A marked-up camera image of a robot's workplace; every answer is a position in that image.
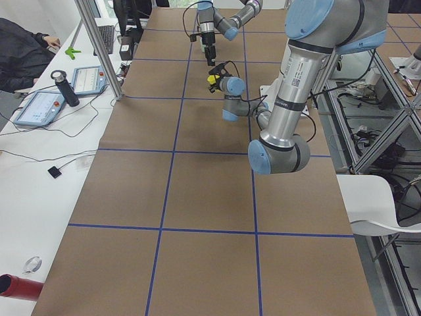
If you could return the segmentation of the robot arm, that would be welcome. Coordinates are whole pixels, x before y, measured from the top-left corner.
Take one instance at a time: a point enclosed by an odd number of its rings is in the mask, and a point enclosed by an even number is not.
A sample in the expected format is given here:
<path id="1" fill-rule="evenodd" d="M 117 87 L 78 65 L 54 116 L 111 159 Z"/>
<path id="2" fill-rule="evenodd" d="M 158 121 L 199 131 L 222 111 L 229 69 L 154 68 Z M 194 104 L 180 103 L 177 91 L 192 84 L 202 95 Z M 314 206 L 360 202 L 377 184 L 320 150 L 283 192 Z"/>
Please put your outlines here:
<path id="1" fill-rule="evenodd" d="M 294 1 L 285 20 L 288 58 L 274 81 L 274 105 L 246 101 L 242 79 L 222 73 L 222 65 L 209 72 L 210 91 L 224 94 L 222 116 L 236 121 L 254 116 L 261 131 L 250 142 L 248 158 L 259 174 L 297 172 L 310 158 L 308 143 L 295 129 L 322 61 L 332 53 L 346 55 L 379 47 L 385 41 L 389 1 Z"/>
<path id="2" fill-rule="evenodd" d="M 227 40 L 232 41 L 239 29 L 248 21 L 256 17 L 263 8 L 263 1 L 241 1 L 244 6 L 233 16 L 226 18 L 214 6 L 213 1 L 200 1 L 197 4 L 198 33 L 201 37 L 201 47 L 205 54 L 207 64 L 215 65 L 216 59 L 216 33 L 219 31 Z"/>

